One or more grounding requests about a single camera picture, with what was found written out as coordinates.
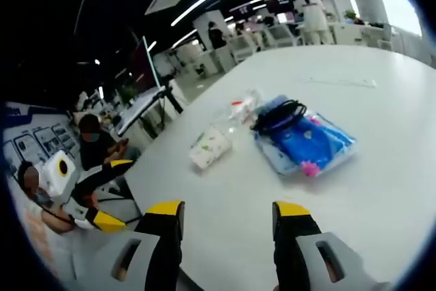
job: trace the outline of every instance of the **black ceiling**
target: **black ceiling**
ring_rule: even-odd
[[[79,92],[109,82],[124,68],[135,47],[132,32],[157,41],[152,51],[160,52],[190,32],[192,20],[203,12],[221,10],[227,16],[230,8],[250,0],[208,0],[175,27],[171,22],[197,0],[146,16],[152,0],[85,0],[74,35],[81,1],[7,0],[10,21],[2,34],[6,99],[69,107]]]

